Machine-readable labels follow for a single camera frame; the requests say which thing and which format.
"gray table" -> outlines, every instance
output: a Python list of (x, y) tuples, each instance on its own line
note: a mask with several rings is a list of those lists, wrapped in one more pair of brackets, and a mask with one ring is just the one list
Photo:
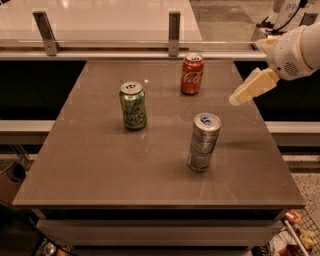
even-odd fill
[[(34, 209), (38, 227), (61, 244), (265, 243), (285, 210), (305, 202), (255, 105), (229, 104), (241, 83), (232, 61), (207, 60), (196, 96), (180, 93), (181, 67), (89, 61), (14, 205)], [(119, 101), (129, 80), (146, 92), (148, 125), (136, 132), (124, 128)], [(211, 166), (199, 174), (187, 158), (201, 112), (218, 115), (222, 127)]]

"can lid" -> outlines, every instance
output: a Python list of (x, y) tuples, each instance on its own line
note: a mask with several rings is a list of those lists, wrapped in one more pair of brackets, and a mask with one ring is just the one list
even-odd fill
[(142, 91), (142, 84), (136, 81), (128, 81), (121, 85), (120, 90), (124, 94), (137, 94)]
[(196, 52), (191, 52), (186, 56), (186, 59), (189, 61), (200, 61), (203, 59), (202, 55)]
[(221, 120), (214, 114), (201, 113), (194, 118), (194, 124), (201, 130), (214, 132), (220, 129)]

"coca-cola can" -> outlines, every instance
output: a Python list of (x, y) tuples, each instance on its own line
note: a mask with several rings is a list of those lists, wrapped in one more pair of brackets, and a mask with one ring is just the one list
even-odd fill
[(189, 53), (183, 60), (181, 74), (181, 91), (184, 94), (194, 95), (199, 93), (204, 60), (199, 53)]

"green soda can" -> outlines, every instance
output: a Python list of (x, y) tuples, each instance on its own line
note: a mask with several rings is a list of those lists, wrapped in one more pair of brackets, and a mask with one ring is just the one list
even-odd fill
[(129, 81), (120, 87), (120, 103), (126, 128), (140, 130), (147, 124), (145, 92), (140, 83)]

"wire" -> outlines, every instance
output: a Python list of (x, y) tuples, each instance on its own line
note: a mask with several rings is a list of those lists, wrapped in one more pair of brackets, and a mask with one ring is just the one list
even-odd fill
[(77, 254), (74, 254), (72, 252), (69, 252), (67, 250), (65, 250), (64, 248), (62, 248), (61, 246), (57, 245), (51, 238), (49, 238), (47, 235), (45, 235), (42, 231), (40, 231), (36, 224), (34, 223), (31, 214), (28, 214), (28, 220), (30, 222), (30, 224), (35, 228), (35, 230), (41, 235), (43, 236), (45, 239), (47, 239), (50, 243), (52, 243), (57, 249), (59, 249), (60, 251), (66, 253), (67, 255), (71, 255), (71, 256), (78, 256)]
[(277, 32), (277, 31), (283, 29), (283, 28), (284, 28), (285, 26), (287, 26), (287, 25), (292, 21), (292, 19), (297, 15), (297, 13), (298, 13), (298, 11), (300, 10), (300, 8), (301, 8), (301, 4), (299, 4), (297, 10), (294, 12), (294, 14), (290, 17), (290, 19), (289, 19), (284, 25), (280, 26), (280, 27), (277, 28), (277, 29), (271, 29), (271, 30), (266, 29), (266, 32), (268, 32), (268, 33), (273, 33), (273, 32)]

